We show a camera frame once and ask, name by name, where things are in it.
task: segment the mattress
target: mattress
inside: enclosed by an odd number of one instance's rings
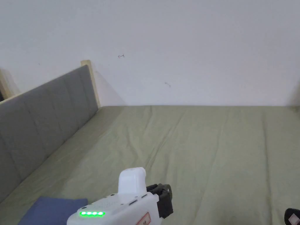
[[[130,167],[171,185],[163,224],[284,224],[300,209],[299,162],[297,108],[104,107],[0,204],[0,224],[39,196],[106,197]]]

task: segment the white plastic housing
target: white plastic housing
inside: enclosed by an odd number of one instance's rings
[[[67,225],[160,225],[158,195],[146,191],[144,168],[121,172],[118,193],[102,198],[71,215]],[[103,217],[83,217],[80,212],[105,212]]]
[[[123,170],[119,176],[118,194],[146,194],[146,171],[143,167]]]

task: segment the green led light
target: green led light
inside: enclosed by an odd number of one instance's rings
[[[103,217],[105,212],[80,212],[79,213],[82,217]]]

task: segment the white handheld device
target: white handheld device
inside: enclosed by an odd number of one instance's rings
[[[173,213],[170,185],[146,187],[142,167],[123,170],[118,193],[111,194],[71,215],[67,225],[160,225]]]

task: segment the red label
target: red label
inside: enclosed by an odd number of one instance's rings
[[[147,212],[136,225],[148,225],[151,222],[150,214]]]

